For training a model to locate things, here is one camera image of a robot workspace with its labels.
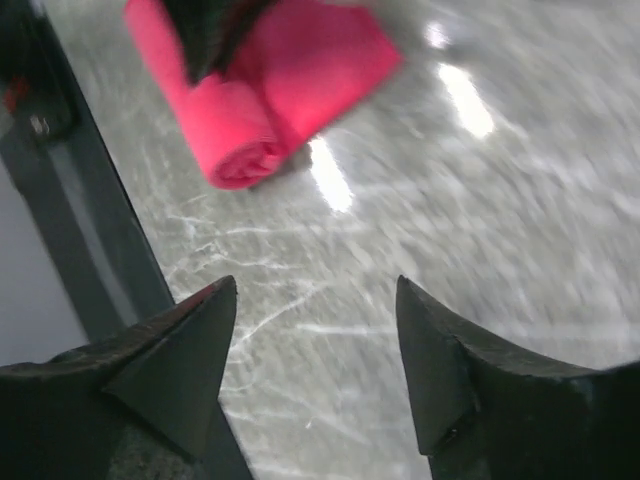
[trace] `folded red fabric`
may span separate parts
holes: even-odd
[[[366,9],[280,0],[224,75],[191,87],[163,5],[129,0],[125,20],[205,177],[229,190],[275,172],[401,61]]]

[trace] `table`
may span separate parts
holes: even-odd
[[[123,0],[47,3],[173,294],[238,280],[222,398],[260,480],[429,478],[400,273],[555,358],[640,351],[640,7],[370,1],[403,71],[243,192],[203,180]]]

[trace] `rolled towel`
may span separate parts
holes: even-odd
[[[280,0],[254,25],[224,76],[196,87],[159,0],[129,0],[125,19],[205,177],[250,187],[370,93],[400,54],[362,7]]]

